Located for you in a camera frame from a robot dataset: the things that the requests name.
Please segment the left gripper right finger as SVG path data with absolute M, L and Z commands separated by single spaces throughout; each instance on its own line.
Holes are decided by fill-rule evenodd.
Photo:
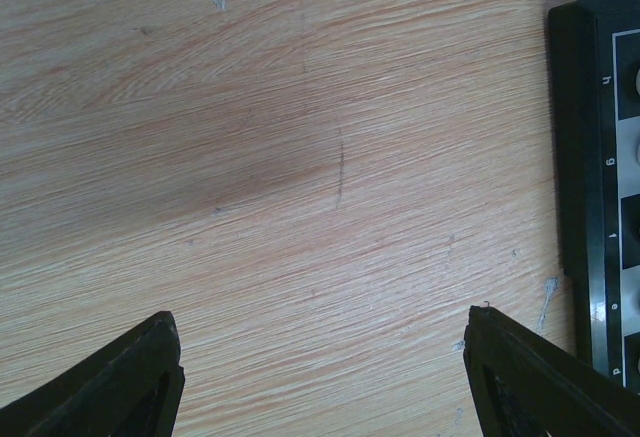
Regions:
M 637 436 L 639 397 L 493 307 L 472 306 L 463 358 L 484 436 Z

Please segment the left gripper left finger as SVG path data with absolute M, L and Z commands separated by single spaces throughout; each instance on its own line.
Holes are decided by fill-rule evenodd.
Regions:
M 160 311 L 1 409 L 3 436 L 170 436 L 184 369 L 173 315 Z

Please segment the black chess board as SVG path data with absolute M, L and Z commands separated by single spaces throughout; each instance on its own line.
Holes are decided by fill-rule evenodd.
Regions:
M 548 12 L 561 260 L 573 281 L 578 357 L 638 392 L 639 0 Z

